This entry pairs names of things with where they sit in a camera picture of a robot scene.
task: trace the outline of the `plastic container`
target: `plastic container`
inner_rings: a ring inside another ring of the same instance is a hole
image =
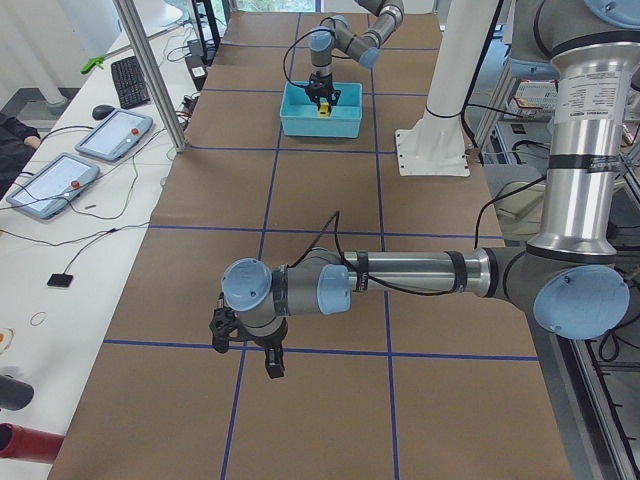
[[[318,107],[312,103],[304,89],[287,83],[280,106],[280,120],[285,135],[290,137],[356,138],[362,121],[362,85],[360,83],[334,83],[341,90],[338,105],[331,116],[320,117]]]

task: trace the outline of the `window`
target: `window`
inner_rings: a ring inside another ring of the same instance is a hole
[[[239,10],[247,12],[316,12],[319,0],[237,0]]]

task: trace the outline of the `tablet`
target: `tablet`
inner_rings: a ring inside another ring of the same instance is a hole
[[[116,108],[76,145],[76,150],[106,162],[122,158],[151,129],[153,119]]]
[[[51,218],[94,183],[100,168],[63,153],[7,197],[21,212]]]

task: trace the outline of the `computer mouse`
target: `computer mouse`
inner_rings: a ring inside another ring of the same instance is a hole
[[[113,112],[116,107],[112,107],[111,105],[98,105],[93,107],[93,112],[91,112],[91,116],[94,120],[102,120],[106,118],[111,112]]]

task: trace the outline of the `blue joint cap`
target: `blue joint cap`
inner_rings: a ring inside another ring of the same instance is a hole
[[[369,47],[367,50],[360,56],[360,60],[358,63],[362,65],[364,68],[373,68],[378,57],[380,56],[380,49],[376,47]]]
[[[615,327],[629,306],[629,288],[604,265],[583,265],[550,280],[533,305],[546,330],[572,340],[599,337]]]
[[[346,18],[344,18],[342,15],[334,15],[331,18],[333,18],[334,20],[336,20],[338,22],[344,23],[347,26],[347,28],[349,28],[349,21]]]
[[[323,28],[324,27],[316,27],[316,29],[311,31],[311,35],[309,35],[309,48],[314,52],[323,52],[331,48],[333,35]]]
[[[628,0],[584,0],[587,7],[600,20],[610,25],[629,30],[640,29],[638,2]]]
[[[560,74],[550,63],[530,62],[528,60],[509,60],[511,76],[526,80],[558,80]]]
[[[271,291],[271,270],[255,258],[238,260],[225,270],[222,291],[234,310],[251,310],[260,305]]]
[[[344,265],[325,265],[316,291],[318,306],[325,315],[346,312],[351,308],[349,272]]]

